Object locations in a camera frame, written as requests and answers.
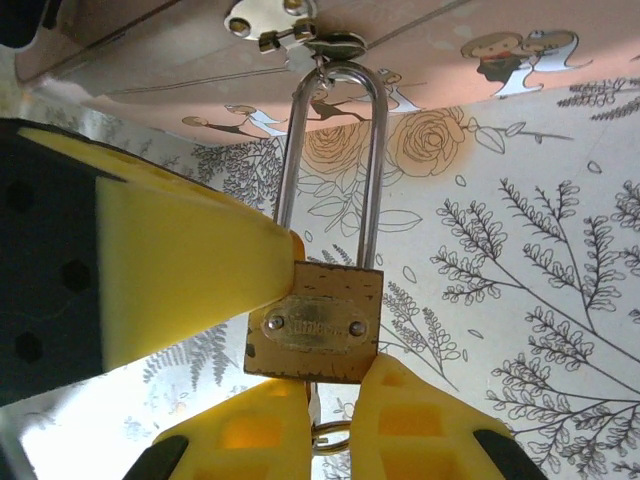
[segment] floral wallpaper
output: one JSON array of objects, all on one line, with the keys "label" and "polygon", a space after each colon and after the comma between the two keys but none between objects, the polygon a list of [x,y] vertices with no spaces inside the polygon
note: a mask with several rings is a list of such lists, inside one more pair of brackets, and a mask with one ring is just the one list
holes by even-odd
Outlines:
[{"label": "floral wallpaper", "polygon": [[[640,474],[639,82],[390,119],[380,350],[506,422],[550,479]],[[3,115],[80,131],[273,210],[282,137],[191,144],[3,85]],[[293,228],[311,260],[353,263],[369,128],[307,135]],[[259,383],[242,373],[245,322],[5,407],[39,478],[121,478],[160,431]],[[323,419],[351,418],[357,390],[323,385]],[[349,472],[347,454],[314,460],[314,478]]]}]

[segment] yellow foam pad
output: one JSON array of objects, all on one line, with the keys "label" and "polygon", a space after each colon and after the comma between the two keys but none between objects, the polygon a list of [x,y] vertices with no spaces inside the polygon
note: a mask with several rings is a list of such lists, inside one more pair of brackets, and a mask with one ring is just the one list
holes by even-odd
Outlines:
[{"label": "yellow foam pad", "polygon": [[123,152],[33,128],[20,134],[122,180],[96,180],[107,370],[289,292],[304,247],[262,213]]},{"label": "yellow foam pad", "polygon": [[360,389],[351,425],[353,480],[504,480],[476,430],[509,437],[496,419],[379,354]]},{"label": "yellow foam pad", "polygon": [[164,432],[189,440],[169,480],[308,480],[307,403],[303,382],[269,380]]}]

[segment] metal shackle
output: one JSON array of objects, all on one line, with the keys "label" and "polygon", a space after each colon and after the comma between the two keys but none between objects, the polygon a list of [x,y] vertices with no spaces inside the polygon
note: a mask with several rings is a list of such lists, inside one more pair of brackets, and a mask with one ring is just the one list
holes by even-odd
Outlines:
[{"label": "metal shackle", "polygon": [[291,116],[289,117],[289,129],[284,153],[282,182],[276,202],[274,220],[278,225],[285,228],[290,228],[291,226],[293,201],[296,196],[307,124],[307,111],[313,93],[318,88],[321,88],[327,79],[330,81],[355,81],[365,88],[371,98],[371,140],[356,265],[360,268],[372,269],[376,255],[376,237],[380,216],[380,197],[382,193],[389,107],[384,84],[368,68],[353,62],[328,62],[324,64],[323,71],[313,70],[298,85],[298,89],[293,94],[293,105],[291,107]]}]

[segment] brass padlock body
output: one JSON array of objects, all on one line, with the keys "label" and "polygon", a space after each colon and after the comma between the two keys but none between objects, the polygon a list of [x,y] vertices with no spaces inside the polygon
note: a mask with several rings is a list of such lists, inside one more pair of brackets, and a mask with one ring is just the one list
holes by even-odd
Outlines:
[{"label": "brass padlock body", "polygon": [[295,262],[289,295],[249,315],[244,371],[360,383],[378,351],[384,274]]}]

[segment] padlock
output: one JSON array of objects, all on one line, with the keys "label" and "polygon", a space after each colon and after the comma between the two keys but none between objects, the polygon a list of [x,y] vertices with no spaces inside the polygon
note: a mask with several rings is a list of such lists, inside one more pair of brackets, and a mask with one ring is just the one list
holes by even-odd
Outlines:
[{"label": "padlock", "polygon": [[373,270],[380,212],[387,99],[384,85],[351,62],[308,75],[293,95],[275,211],[289,228],[312,94],[335,80],[365,87],[372,100],[371,148],[355,267],[298,261],[289,294],[249,315],[246,373],[309,382],[360,383],[378,351],[383,273]]}]

